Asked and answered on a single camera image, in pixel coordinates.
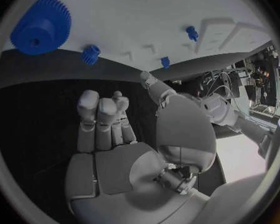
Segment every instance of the blue plastic part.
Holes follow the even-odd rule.
[[[161,58],[161,63],[162,63],[162,66],[166,69],[170,67],[170,60],[167,56]]]
[[[96,45],[90,45],[83,50],[81,58],[86,64],[93,65],[99,59],[100,53],[101,50]]]
[[[186,32],[188,33],[190,40],[194,40],[195,42],[197,41],[199,35],[198,35],[197,31],[195,30],[194,26],[188,27],[186,29]]]
[[[10,35],[21,52],[38,55],[56,50],[68,38],[71,16],[59,0],[38,0],[21,18]]]

